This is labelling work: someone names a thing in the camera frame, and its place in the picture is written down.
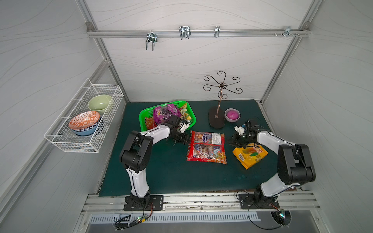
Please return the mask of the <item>green Fox's candy bag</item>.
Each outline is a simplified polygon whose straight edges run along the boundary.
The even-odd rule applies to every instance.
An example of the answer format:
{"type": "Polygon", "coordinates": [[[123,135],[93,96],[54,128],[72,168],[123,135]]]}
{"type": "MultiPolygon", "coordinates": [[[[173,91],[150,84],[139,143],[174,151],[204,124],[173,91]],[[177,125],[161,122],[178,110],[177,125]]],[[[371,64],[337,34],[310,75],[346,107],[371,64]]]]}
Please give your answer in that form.
{"type": "Polygon", "coordinates": [[[181,120],[187,121],[189,124],[191,124],[193,122],[193,120],[192,120],[192,117],[191,117],[189,111],[187,110],[187,107],[188,107],[188,104],[185,103],[184,105],[182,105],[179,108],[179,112],[181,114],[181,120]]]}

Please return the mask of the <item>large red candy bag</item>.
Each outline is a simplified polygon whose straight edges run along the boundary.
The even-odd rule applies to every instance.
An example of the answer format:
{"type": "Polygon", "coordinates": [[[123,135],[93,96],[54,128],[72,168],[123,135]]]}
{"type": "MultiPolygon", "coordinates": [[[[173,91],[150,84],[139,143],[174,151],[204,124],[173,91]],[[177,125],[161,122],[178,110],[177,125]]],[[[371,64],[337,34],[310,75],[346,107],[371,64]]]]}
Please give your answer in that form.
{"type": "Polygon", "coordinates": [[[224,143],[225,134],[192,131],[187,160],[226,165],[224,143]]]}

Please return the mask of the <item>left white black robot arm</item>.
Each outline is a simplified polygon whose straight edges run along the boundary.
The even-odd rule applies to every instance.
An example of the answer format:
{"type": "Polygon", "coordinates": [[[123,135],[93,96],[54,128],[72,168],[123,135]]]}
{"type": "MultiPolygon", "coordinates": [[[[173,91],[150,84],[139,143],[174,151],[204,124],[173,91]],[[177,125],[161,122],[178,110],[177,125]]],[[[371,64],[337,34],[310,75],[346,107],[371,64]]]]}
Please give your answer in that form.
{"type": "Polygon", "coordinates": [[[132,131],[119,156],[125,167],[131,184],[130,203],[146,208],[150,203],[150,188],[146,179],[146,168],[150,161],[153,145],[164,140],[173,139],[176,143],[186,144],[190,137],[186,133],[190,121],[171,115],[167,122],[156,127],[137,132],[132,131]]]}

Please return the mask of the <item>green plastic basket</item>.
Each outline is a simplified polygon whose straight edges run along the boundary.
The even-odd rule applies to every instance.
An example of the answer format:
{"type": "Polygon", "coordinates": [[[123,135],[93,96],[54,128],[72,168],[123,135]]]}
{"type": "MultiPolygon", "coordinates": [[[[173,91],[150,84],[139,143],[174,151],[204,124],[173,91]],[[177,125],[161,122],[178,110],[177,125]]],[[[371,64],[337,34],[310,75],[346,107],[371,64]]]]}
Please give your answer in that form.
{"type": "Polygon", "coordinates": [[[190,130],[196,124],[197,118],[196,118],[190,104],[187,101],[178,100],[178,101],[173,101],[173,102],[169,102],[169,103],[159,104],[157,106],[149,107],[149,108],[146,108],[146,109],[142,110],[139,114],[139,123],[140,123],[141,130],[142,131],[148,130],[147,126],[146,126],[146,123],[145,123],[145,118],[146,117],[153,117],[154,108],[156,108],[158,106],[163,107],[163,106],[166,106],[168,104],[174,104],[177,108],[181,108],[184,105],[187,106],[186,107],[187,113],[189,113],[189,115],[191,116],[191,123],[190,123],[189,127],[187,128],[187,130],[190,130]]]}

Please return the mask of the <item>red cookie bag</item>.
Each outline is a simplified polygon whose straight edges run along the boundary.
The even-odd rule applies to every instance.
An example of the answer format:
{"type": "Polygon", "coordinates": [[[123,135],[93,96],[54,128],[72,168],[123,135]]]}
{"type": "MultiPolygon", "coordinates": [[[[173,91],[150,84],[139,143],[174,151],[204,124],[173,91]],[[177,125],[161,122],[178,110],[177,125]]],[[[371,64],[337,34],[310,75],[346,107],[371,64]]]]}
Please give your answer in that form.
{"type": "Polygon", "coordinates": [[[156,124],[153,116],[152,117],[145,117],[144,121],[145,121],[145,125],[146,125],[147,130],[151,130],[151,129],[157,127],[157,124],[156,124]]]}

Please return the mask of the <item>purple snack bag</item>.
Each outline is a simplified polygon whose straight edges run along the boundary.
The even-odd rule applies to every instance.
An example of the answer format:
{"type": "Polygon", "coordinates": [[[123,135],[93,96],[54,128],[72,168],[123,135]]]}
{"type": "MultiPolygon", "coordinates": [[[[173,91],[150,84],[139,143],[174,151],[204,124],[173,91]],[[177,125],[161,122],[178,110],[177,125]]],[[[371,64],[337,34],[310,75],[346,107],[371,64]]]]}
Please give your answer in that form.
{"type": "Polygon", "coordinates": [[[157,125],[168,122],[171,116],[181,117],[179,109],[172,103],[164,106],[157,106],[153,110],[154,122],[157,125]]]}

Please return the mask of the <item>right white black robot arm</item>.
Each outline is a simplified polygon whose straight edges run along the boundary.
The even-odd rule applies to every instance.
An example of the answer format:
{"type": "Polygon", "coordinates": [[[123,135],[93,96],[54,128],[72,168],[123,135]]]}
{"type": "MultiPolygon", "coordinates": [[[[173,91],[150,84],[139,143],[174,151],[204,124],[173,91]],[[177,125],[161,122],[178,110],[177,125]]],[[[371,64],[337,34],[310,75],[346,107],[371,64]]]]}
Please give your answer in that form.
{"type": "Polygon", "coordinates": [[[258,164],[269,151],[277,155],[276,174],[260,184],[254,194],[248,195],[254,204],[267,203],[268,206],[274,206],[282,192],[316,179],[307,145],[287,141],[260,125],[252,125],[250,120],[240,127],[235,126],[235,134],[229,144],[235,147],[233,154],[245,169],[258,164]]]}

